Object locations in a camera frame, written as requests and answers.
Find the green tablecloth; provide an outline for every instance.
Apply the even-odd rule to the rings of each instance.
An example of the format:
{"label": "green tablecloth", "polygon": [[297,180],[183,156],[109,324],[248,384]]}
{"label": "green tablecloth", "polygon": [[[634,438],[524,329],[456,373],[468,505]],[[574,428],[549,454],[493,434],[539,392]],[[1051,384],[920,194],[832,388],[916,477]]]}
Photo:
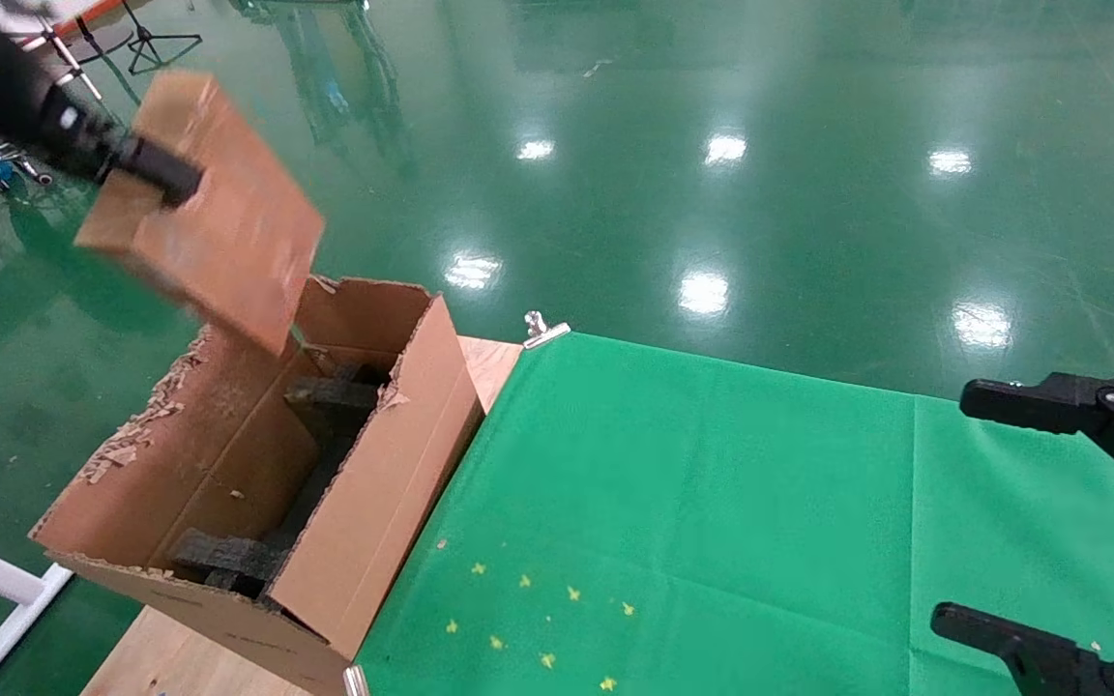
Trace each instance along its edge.
{"label": "green tablecloth", "polygon": [[931,634],[940,600],[1114,659],[1114,462],[570,334],[518,362],[359,663],[374,696],[1015,695]]}

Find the green epoxy floor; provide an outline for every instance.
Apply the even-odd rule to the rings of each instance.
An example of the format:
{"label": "green epoxy floor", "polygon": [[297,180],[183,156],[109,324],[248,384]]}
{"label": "green epoxy floor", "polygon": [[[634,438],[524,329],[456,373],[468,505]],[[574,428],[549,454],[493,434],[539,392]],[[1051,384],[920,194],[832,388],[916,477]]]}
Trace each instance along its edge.
{"label": "green epoxy floor", "polygon": [[[1114,374],[1114,0],[155,0],[329,225],[317,271],[901,392]],[[114,59],[125,66],[127,53]],[[128,88],[90,68],[111,109]],[[0,555],[195,322],[0,198]],[[0,604],[0,618],[9,607]],[[65,591],[0,695],[79,693],[136,614]]]}

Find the black tripod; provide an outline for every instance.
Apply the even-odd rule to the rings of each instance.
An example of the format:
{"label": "black tripod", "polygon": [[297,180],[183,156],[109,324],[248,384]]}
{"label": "black tripod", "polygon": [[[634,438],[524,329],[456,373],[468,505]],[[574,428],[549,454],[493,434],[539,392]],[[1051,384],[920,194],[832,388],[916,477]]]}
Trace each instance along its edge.
{"label": "black tripod", "polygon": [[[128,3],[128,0],[123,0],[123,9],[127,10],[128,17],[131,18],[131,23],[136,26],[136,38],[128,41],[128,51],[131,51],[133,53],[131,65],[128,66],[128,73],[147,73],[147,71],[165,67],[169,65],[169,62],[174,61],[174,59],[180,58],[184,53],[190,51],[192,48],[195,48],[195,45],[204,40],[199,33],[154,33],[149,31],[149,28],[141,26],[140,19],[137,19],[136,13],[131,11],[131,4]],[[154,48],[154,40],[163,39],[190,40],[190,43],[187,45],[186,48],[183,48],[182,51],[164,61],[163,57],[157,53],[157,48]],[[146,48],[149,50],[152,56],[146,56]],[[152,62],[152,66],[137,70],[136,63],[140,61],[141,57],[145,58],[146,61]]]}

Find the open cardboard box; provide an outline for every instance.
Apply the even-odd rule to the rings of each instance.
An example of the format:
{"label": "open cardboard box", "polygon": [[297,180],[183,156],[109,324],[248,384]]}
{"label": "open cardboard box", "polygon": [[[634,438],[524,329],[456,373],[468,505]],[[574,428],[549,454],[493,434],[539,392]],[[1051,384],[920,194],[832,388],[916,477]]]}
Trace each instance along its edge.
{"label": "open cardboard box", "polygon": [[[205,326],[149,404],[94,453],[31,532],[56,562],[185,623],[319,696],[350,666],[482,419],[441,296],[310,277],[304,344],[282,356]],[[375,410],[264,595],[194,582],[167,560],[186,529],[256,538],[286,516],[317,444],[283,400],[345,361],[389,371]]]}

